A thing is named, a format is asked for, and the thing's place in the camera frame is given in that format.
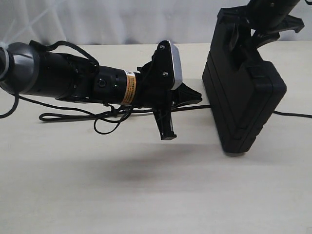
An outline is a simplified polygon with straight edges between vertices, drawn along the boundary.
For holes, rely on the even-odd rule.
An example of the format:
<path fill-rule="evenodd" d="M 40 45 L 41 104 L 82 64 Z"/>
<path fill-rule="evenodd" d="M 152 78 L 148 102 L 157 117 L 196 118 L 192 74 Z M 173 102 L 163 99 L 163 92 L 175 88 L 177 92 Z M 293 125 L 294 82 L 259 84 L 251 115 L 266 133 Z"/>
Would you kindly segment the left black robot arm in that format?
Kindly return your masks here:
<path fill-rule="evenodd" d="M 0 86 L 14 96 L 13 109 L 28 96 L 67 102 L 99 103 L 111 110 L 85 113 L 95 121 L 110 122 L 120 116 L 120 125 L 137 109 L 149 109 L 162 140 L 176 137 L 171 113 L 189 109 L 202 101 L 201 93 L 182 81 L 178 48 L 161 41 L 151 60 L 135 72 L 101 66 L 79 46 L 58 41 L 46 46 L 37 41 L 0 45 Z"/>

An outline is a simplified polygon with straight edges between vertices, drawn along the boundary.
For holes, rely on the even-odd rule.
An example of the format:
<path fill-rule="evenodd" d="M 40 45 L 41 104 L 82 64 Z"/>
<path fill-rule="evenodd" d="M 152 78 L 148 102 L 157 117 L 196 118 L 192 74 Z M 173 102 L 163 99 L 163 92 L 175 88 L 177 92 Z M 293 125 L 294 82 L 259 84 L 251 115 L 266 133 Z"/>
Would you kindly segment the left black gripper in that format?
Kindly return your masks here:
<path fill-rule="evenodd" d="M 154 62 L 146 63 L 139 71 L 142 81 L 138 85 L 135 104 L 152 109 L 161 140 L 176 138 L 171 118 L 172 104 L 173 107 L 198 104 L 202 101 L 202 94 L 184 83 L 172 91 L 171 70 L 158 68 Z"/>

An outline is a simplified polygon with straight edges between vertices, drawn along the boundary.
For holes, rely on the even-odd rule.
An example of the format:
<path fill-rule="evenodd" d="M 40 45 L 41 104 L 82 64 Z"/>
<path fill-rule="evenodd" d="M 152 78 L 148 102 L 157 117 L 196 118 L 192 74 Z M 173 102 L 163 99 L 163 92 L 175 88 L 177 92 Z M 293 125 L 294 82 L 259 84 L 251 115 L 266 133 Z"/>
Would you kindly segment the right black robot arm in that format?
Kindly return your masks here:
<path fill-rule="evenodd" d="M 217 23 L 234 25 L 230 51 L 245 43 L 257 49 L 277 41 L 280 32 L 299 33 L 305 27 L 301 18 L 290 15 L 298 3 L 297 0 L 251 0 L 247 5 L 221 8 Z"/>

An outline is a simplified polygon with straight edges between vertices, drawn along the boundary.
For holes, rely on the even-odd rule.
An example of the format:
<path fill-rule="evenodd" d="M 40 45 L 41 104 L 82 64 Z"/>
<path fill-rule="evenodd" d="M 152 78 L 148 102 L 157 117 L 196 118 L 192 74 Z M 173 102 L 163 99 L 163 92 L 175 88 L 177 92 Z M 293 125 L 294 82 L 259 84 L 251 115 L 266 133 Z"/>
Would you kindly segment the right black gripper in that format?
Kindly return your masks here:
<path fill-rule="evenodd" d="M 292 6 L 240 6 L 221 8 L 218 24 L 229 25 L 229 35 L 223 49 L 232 52 L 242 38 L 245 29 L 254 29 L 254 34 L 247 35 L 243 42 L 251 42 L 254 48 L 276 41 L 280 32 L 293 30 L 299 33 L 304 28 L 301 18 L 289 15 Z"/>

